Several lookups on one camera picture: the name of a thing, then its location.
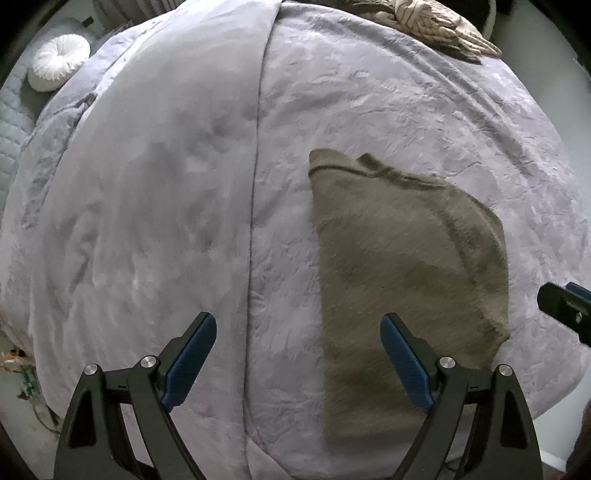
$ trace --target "brown cloth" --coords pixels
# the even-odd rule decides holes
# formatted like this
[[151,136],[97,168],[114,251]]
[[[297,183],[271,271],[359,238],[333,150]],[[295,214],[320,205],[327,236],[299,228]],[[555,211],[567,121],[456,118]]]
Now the brown cloth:
[[320,238],[327,440],[420,425],[381,345],[396,312],[413,335],[464,367],[490,368],[508,334],[508,269],[501,221],[434,176],[369,154],[310,153]]

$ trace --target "black bracket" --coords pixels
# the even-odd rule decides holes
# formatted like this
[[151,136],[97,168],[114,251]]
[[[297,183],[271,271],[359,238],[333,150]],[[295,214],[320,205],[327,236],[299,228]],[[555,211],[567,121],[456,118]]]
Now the black bracket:
[[509,365],[464,368],[414,337],[395,313],[384,316],[380,332],[407,394],[428,413],[392,480],[437,479],[465,404],[477,407],[456,480],[542,480],[534,423]]
[[[159,356],[109,372],[87,365],[64,419],[54,480],[205,480],[169,412],[187,397],[216,332],[214,317],[201,312]],[[133,405],[153,467],[136,460],[121,404]]]
[[538,291],[538,307],[578,333],[581,343],[591,346],[591,291],[572,282],[565,288],[546,283]]

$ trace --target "blue gripper pad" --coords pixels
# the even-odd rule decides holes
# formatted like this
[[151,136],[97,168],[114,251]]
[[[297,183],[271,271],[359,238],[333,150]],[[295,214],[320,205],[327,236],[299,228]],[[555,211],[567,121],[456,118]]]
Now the blue gripper pad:
[[578,296],[584,299],[591,300],[591,291],[583,288],[581,285],[577,285],[574,282],[568,282],[566,284],[566,290],[576,293]]
[[424,412],[434,404],[429,377],[394,322],[385,315],[379,328],[382,345],[410,400]]
[[180,352],[172,367],[168,369],[166,390],[162,397],[162,405],[167,412],[170,412],[173,407],[181,405],[187,398],[216,341],[216,336],[216,319],[213,315],[207,315]]

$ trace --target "plush blanket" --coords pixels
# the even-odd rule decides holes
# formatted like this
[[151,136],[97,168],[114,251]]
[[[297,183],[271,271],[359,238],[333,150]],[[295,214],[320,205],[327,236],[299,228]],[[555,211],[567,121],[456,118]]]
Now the plush blanket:
[[496,361],[535,416],[574,388],[588,354],[535,296],[591,284],[586,220],[557,133],[507,65],[330,8],[189,0],[109,40],[22,152],[2,325],[33,350],[48,405],[66,412],[85,364],[128,367],[208,310],[218,340],[172,413],[208,478],[391,475],[414,432],[324,441],[319,147],[434,173],[490,207],[509,262]]

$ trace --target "white round pillow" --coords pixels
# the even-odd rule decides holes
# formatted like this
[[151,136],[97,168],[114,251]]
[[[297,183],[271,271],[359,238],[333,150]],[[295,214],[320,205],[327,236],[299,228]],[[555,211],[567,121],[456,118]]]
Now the white round pillow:
[[90,56],[90,44],[81,35],[61,35],[44,43],[28,70],[33,90],[51,92],[66,83]]

